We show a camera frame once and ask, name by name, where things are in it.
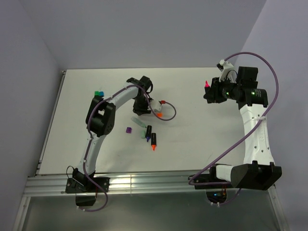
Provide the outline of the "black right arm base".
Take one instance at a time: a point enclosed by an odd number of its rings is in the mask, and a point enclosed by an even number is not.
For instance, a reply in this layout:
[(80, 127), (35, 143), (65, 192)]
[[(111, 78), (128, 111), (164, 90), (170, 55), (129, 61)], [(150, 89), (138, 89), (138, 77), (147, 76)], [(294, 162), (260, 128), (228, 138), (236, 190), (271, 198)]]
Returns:
[(232, 188), (230, 182), (216, 178), (214, 173), (201, 174), (192, 183), (196, 190), (205, 190), (209, 202), (217, 205), (227, 201), (227, 189)]

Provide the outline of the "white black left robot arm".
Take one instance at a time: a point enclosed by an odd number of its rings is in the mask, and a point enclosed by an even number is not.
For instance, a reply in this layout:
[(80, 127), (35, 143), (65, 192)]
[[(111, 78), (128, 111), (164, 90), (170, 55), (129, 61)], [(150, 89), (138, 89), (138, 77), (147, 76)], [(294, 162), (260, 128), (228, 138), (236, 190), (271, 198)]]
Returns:
[(152, 89), (152, 81), (142, 76), (141, 79), (129, 78), (124, 87), (113, 95), (104, 98), (93, 97), (86, 117), (87, 130), (90, 135), (84, 156), (72, 173), (76, 186), (82, 192), (89, 192), (94, 186), (96, 160), (103, 140), (115, 125), (116, 110), (127, 101), (133, 99), (133, 112), (137, 115), (149, 114), (148, 89)]

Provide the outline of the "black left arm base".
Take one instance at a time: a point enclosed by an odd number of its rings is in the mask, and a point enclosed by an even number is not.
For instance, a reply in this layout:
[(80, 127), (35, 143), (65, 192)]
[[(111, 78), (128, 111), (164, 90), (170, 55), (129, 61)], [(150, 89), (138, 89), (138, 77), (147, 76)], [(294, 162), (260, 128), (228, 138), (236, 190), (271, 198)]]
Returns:
[(81, 184), (77, 183), (77, 181), (75, 181), (73, 178), (69, 178), (67, 180), (65, 193), (75, 194), (76, 205), (80, 207), (93, 206), (97, 199), (97, 193), (103, 192), (92, 182), (86, 181), (86, 183), (86, 186), (82, 186)]

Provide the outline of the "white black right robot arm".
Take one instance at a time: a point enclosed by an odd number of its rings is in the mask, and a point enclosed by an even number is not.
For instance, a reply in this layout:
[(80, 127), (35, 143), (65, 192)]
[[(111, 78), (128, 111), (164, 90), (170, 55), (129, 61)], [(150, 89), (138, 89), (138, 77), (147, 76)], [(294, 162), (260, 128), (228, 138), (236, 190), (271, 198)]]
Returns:
[(226, 181), (234, 188), (266, 191), (282, 176), (282, 168), (275, 165), (270, 151), (264, 115), (269, 105), (267, 92), (257, 87), (256, 67), (239, 67), (236, 72), (232, 66), (218, 64), (218, 68), (221, 75), (205, 86), (204, 99), (208, 103), (236, 101), (244, 124), (245, 154), (241, 165), (211, 167), (208, 182), (215, 188)]

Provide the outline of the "black pink tip highlighter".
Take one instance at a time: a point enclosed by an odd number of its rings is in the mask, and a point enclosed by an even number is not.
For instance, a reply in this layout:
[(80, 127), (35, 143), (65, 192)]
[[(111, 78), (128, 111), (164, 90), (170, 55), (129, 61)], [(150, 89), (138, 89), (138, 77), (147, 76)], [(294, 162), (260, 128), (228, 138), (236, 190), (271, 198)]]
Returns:
[(207, 93), (207, 92), (210, 90), (210, 85), (208, 84), (208, 81), (207, 81), (207, 80), (205, 81), (205, 87), (204, 87), (204, 89), (205, 89), (205, 93)]

